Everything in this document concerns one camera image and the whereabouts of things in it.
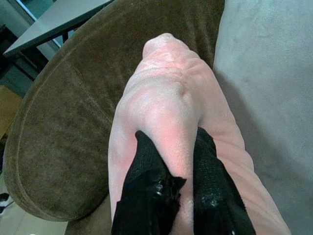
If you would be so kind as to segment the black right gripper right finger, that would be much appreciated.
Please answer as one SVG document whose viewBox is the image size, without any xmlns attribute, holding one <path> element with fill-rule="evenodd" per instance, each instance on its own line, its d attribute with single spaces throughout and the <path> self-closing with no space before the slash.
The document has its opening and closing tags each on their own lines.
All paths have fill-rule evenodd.
<svg viewBox="0 0 313 235">
<path fill-rule="evenodd" d="M 213 138 L 198 128 L 193 157 L 194 235 L 256 235 Z"/>
</svg>

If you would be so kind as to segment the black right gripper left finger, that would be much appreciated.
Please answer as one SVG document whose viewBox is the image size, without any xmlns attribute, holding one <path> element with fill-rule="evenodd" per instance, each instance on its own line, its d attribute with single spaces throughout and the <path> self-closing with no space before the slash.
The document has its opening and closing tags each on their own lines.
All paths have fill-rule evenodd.
<svg viewBox="0 0 313 235">
<path fill-rule="evenodd" d="M 186 179 L 170 173 L 146 134 L 137 131 L 135 137 L 136 153 L 116 203 L 111 235 L 169 235 Z"/>
</svg>

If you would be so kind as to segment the pink pillow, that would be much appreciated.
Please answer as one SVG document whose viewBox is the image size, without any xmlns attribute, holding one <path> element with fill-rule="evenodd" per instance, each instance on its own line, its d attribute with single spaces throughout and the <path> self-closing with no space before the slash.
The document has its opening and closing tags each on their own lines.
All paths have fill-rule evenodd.
<svg viewBox="0 0 313 235">
<path fill-rule="evenodd" d="M 193 151 L 199 127 L 213 138 L 257 235 L 291 235 L 254 171 L 251 156 L 212 69 L 172 34 L 149 40 L 116 107 L 108 149 L 111 211 L 136 152 L 136 131 L 155 144 L 174 176 L 185 178 L 170 235 L 193 234 Z"/>
</svg>

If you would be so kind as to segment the brown round velvet sofa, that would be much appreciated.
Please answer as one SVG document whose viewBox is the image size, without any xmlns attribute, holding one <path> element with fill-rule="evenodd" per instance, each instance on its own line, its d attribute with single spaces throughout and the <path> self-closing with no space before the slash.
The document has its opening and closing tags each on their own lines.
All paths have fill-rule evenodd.
<svg viewBox="0 0 313 235">
<path fill-rule="evenodd" d="M 225 0 L 112 0 L 60 48 L 26 93 L 4 151 L 4 181 L 29 214 L 65 235 L 111 235 L 112 120 L 145 43 L 171 33 L 208 65 Z"/>
</svg>

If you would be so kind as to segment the grey square pillow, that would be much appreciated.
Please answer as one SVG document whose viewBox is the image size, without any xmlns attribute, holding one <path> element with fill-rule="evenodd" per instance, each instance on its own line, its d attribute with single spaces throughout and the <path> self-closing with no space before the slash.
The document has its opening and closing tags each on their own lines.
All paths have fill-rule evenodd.
<svg viewBox="0 0 313 235">
<path fill-rule="evenodd" d="M 292 235 L 313 235 L 313 0 L 225 0 L 214 73 Z"/>
</svg>

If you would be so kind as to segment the large brown cardboard box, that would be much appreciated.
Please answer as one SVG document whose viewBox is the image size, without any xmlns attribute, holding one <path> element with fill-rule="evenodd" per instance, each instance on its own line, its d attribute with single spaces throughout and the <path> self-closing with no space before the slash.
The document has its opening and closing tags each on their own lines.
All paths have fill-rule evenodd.
<svg viewBox="0 0 313 235">
<path fill-rule="evenodd" d="M 4 85 L 0 85 L 0 140 L 8 133 L 22 99 Z"/>
</svg>

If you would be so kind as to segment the long white table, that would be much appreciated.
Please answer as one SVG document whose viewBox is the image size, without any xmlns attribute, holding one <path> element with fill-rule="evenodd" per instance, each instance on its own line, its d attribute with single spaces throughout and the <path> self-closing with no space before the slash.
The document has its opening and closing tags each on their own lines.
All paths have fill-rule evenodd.
<svg viewBox="0 0 313 235">
<path fill-rule="evenodd" d="M 57 0 L 5 52 L 12 56 L 78 27 L 114 0 Z"/>
</svg>

